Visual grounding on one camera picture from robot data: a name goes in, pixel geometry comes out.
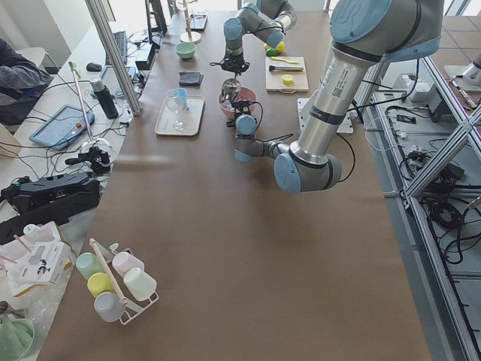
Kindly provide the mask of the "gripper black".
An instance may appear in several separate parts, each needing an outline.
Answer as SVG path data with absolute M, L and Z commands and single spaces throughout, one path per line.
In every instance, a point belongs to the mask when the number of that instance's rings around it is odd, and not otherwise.
M 240 100 L 234 103 L 229 101 L 225 102 L 225 115 L 228 118 L 225 124 L 227 126 L 234 126 L 235 120 L 240 115 L 251 115 L 257 104 L 258 102 L 253 100 Z
M 223 71 L 231 72 L 235 75 L 241 75 L 250 67 L 250 63 L 244 60 L 244 55 L 233 55 L 225 53 L 220 62 L 210 62 L 210 66 L 219 66 Z

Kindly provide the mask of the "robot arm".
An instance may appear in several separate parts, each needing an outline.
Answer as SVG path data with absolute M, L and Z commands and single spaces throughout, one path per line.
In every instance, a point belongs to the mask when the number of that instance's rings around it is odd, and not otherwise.
M 297 141 L 256 139 L 254 118 L 235 120 L 234 157 L 274 159 L 274 175 L 287 193 L 324 190 L 341 177 L 328 146 L 343 122 L 367 70 L 384 59 L 400 62 L 435 53 L 440 44 L 442 1 L 341 1 L 330 22 L 328 52 L 318 90 Z
M 236 15 L 223 23 L 225 54 L 221 62 L 210 66 L 241 75 L 250 66 L 244 59 L 243 36 L 252 34 L 275 48 L 296 22 L 295 9 L 288 1 L 244 2 Z

